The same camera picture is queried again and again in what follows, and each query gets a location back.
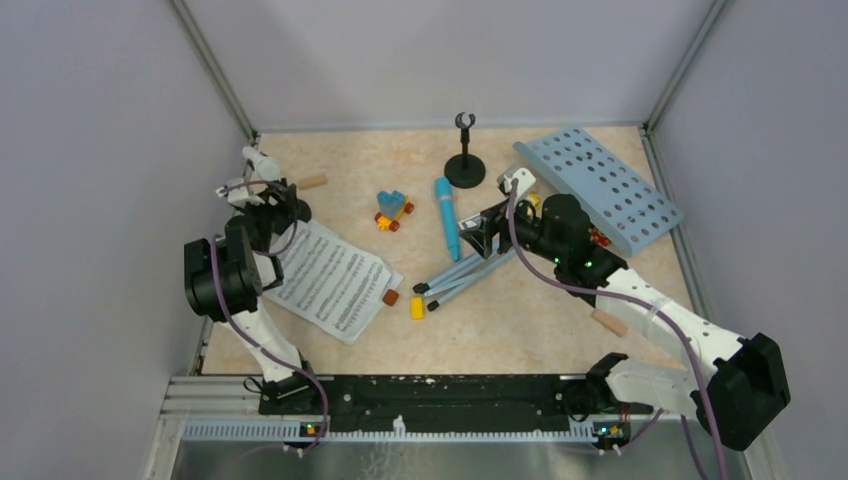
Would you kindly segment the white microphone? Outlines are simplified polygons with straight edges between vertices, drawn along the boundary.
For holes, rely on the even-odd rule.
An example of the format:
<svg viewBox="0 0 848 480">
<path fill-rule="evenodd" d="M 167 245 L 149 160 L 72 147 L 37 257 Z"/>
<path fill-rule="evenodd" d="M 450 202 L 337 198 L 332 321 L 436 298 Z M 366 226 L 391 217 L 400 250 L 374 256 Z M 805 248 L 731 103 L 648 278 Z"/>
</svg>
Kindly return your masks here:
<svg viewBox="0 0 848 480">
<path fill-rule="evenodd" d="M 265 180 L 268 182 L 267 187 L 257 187 L 259 195 L 269 187 L 284 187 L 290 184 L 282 175 L 281 166 L 277 159 L 270 157 L 252 146 L 246 146 L 241 151 L 242 157 L 246 161 L 246 170 L 244 174 L 245 180 Z M 309 205 L 299 199 L 299 215 L 298 221 L 309 222 L 312 218 L 312 211 Z"/>
</svg>

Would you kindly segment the blue microphone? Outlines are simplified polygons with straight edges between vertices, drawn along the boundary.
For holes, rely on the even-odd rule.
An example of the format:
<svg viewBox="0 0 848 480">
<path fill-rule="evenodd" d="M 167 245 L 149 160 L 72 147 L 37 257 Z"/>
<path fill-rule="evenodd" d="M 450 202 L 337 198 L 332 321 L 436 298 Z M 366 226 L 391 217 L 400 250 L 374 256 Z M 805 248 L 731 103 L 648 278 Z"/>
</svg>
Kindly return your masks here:
<svg viewBox="0 0 848 480">
<path fill-rule="evenodd" d="M 453 262 L 461 260 L 461 245 L 458 223 L 453 203 L 453 190 L 449 180 L 438 177 L 434 181 L 434 195 L 438 203 L 446 246 Z"/>
</svg>

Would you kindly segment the black stand of blue microphone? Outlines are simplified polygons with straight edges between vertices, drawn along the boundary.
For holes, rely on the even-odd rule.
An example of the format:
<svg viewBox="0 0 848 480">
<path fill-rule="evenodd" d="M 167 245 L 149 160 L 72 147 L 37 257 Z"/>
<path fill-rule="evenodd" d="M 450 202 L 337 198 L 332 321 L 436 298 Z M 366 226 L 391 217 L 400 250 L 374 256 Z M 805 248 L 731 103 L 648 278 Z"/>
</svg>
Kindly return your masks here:
<svg viewBox="0 0 848 480">
<path fill-rule="evenodd" d="M 460 130 L 461 152 L 445 163 L 444 176 L 453 187 L 471 189 L 480 185 L 486 177 L 484 162 L 469 151 L 470 129 L 476 122 L 476 116 L 474 113 L 460 112 L 454 122 Z"/>
</svg>

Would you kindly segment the sheet music page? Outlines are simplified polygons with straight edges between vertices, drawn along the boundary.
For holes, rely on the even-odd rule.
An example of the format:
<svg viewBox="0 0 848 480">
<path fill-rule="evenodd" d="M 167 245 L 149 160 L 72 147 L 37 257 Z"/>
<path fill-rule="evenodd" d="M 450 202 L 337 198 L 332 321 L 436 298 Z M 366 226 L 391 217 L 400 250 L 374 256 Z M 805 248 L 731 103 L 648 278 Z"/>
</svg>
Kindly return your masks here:
<svg viewBox="0 0 848 480">
<path fill-rule="evenodd" d="M 283 247 L 291 236 L 293 244 L 279 256 L 283 284 L 264 298 L 353 344 L 403 275 L 314 220 L 289 228 L 274 248 Z"/>
</svg>

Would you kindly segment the light blue music stand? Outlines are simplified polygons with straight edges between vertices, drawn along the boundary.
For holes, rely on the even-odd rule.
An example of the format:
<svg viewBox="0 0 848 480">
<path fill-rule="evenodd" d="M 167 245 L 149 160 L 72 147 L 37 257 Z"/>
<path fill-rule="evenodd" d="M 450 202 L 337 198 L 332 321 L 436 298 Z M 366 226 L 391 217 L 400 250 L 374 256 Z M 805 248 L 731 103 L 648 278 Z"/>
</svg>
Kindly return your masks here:
<svg viewBox="0 0 848 480">
<path fill-rule="evenodd" d="M 510 220 L 514 242 L 510 250 L 496 252 L 498 234 L 487 259 L 470 245 L 471 254 L 416 284 L 414 292 L 432 296 L 465 287 L 522 251 L 552 262 L 556 285 L 591 306 L 599 299 L 647 306 L 647 288 L 626 260 L 677 227 L 684 219 L 682 209 L 584 129 L 560 129 L 518 141 L 513 148 L 536 177 L 530 193 L 542 199 L 536 209 L 535 246 L 527 251 L 518 244 Z M 611 245 L 594 243 L 592 229 L 604 234 Z"/>
</svg>

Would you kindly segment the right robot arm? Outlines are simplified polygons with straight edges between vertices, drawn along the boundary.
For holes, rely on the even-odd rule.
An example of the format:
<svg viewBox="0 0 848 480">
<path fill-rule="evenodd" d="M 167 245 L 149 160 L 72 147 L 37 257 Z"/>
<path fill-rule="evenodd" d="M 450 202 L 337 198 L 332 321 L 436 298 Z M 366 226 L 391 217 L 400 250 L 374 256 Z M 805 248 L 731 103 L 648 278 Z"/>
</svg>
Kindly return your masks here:
<svg viewBox="0 0 848 480">
<path fill-rule="evenodd" d="M 682 368 L 609 354 L 586 385 L 589 404 L 612 412 L 623 402 L 694 417 L 720 443 L 744 451 L 790 403 L 778 343 L 744 337 L 681 306 L 650 286 L 627 262 L 590 238 L 591 222 L 572 195 L 554 194 L 538 211 L 504 200 L 459 222 L 459 235 L 484 258 L 515 251 L 554 265 L 549 284 L 622 321 Z"/>
</svg>

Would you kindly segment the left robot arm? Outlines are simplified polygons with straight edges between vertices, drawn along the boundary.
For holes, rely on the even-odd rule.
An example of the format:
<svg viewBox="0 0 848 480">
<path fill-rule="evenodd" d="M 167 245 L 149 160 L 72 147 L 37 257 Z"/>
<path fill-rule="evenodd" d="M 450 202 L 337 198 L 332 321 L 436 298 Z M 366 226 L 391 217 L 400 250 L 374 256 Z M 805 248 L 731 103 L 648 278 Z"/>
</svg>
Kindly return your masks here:
<svg viewBox="0 0 848 480">
<path fill-rule="evenodd" d="M 193 312 L 233 331 L 261 368 L 257 391 L 297 413 L 319 404 L 321 393 L 300 351 L 267 313 L 263 294 L 284 284 L 281 255 L 297 228 L 311 219 L 308 204 L 283 180 L 235 181 L 218 189 L 237 211 L 222 237 L 183 247 L 183 282 Z"/>
</svg>

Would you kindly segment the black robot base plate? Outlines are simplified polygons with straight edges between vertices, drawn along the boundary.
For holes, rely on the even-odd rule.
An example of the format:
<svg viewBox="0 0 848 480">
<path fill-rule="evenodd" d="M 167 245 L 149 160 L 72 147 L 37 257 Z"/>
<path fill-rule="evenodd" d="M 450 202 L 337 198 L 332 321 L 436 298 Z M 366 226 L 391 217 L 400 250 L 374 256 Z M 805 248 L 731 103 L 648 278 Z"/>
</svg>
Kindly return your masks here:
<svg viewBox="0 0 848 480">
<path fill-rule="evenodd" d="M 596 415 L 650 414 L 643 404 L 622 403 L 583 374 L 335 375 L 312 383 L 301 374 L 278 383 L 249 377 L 266 416 L 314 416 L 332 433 L 564 432 Z"/>
</svg>

